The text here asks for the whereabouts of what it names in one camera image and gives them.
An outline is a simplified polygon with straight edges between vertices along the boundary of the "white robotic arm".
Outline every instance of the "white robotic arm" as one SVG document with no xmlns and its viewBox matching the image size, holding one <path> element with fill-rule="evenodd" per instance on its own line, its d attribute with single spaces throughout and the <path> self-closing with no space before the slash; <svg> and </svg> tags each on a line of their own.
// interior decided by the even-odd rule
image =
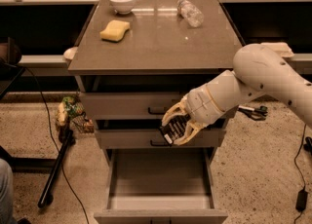
<svg viewBox="0 0 312 224">
<path fill-rule="evenodd" d="M 230 109 L 265 94 L 285 103 L 312 127 L 311 85 L 273 50 L 250 44 L 234 56 L 233 71 L 191 90 L 169 109 L 161 131 L 170 145 L 184 144 Z"/>
</svg>

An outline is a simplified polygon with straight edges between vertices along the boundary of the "person's leg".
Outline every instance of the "person's leg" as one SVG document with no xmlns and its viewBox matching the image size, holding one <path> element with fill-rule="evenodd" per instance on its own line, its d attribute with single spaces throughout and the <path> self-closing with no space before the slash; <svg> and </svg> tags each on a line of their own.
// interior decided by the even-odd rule
<svg viewBox="0 0 312 224">
<path fill-rule="evenodd" d="M 8 163 L 0 159 L 0 223 L 16 224 L 13 218 L 13 175 Z"/>
</svg>

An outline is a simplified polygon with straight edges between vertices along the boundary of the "speckled floor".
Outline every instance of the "speckled floor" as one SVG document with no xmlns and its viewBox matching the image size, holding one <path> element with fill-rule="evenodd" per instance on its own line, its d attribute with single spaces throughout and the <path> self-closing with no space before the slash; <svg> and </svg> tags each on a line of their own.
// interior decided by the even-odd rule
<svg viewBox="0 0 312 224">
<path fill-rule="evenodd" d="M 45 93 L 51 121 L 64 94 Z M 214 187 L 218 207 L 228 212 L 225 224 L 293 223 L 297 192 L 302 180 L 293 158 L 304 124 L 286 106 L 277 101 L 255 101 L 251 107 L 265 105 L 269 114 L 254 122 L 237 112 L 230 120 L 227 134 L 213 164 Z M 38 93 L 8 93 L 0 101 L 1 145 L 13 156 L 55 158 L 57 149 L 50 138 L 47 111 Z M 58 134 L 52 127 L 54 139 Z M 103 209 L 108 167 L 92 134 L 75 131 L 76 144 L 64 161 L 65 174 L 95 224 L 94 212 Z M 298 160 L 312 192 L 312 157 L 302 150 Z M 47 174 L 15 173 L 15 217 L 27 217 L 33 224 L 87 223 L 82 207 L 61 173 L 53 191 L 54 201 L 44 209 L 37 203 Z M 312 200 L 296 223 L 312 222 Z"/>
</svg>

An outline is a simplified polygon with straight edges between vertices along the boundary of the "white bowl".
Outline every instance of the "white bowl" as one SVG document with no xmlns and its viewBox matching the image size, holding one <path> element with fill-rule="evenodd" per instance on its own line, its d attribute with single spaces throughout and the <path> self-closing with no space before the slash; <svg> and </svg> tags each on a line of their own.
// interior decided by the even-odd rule
<svg viewBox="0 0 312 224">
<path fill-rule="evenodd" d="M 136 4 L 136 0 L 109 0 L 110 5 L 119 14 L 128 14 Z"/>
</svg>

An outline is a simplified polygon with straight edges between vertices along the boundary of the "plastic bottle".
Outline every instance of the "plastic bottle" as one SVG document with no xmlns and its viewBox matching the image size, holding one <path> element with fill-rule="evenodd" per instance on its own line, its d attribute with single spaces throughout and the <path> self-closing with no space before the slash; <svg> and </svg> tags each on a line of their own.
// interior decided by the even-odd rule
<svg viewBox="0 0 312 224">
<path fill-rule="evenodd" d="M 203 13 L 187 0 L 177 1 L 177 12 L 193 27 L 199 27 L 204 22 Z"/>
</svg>

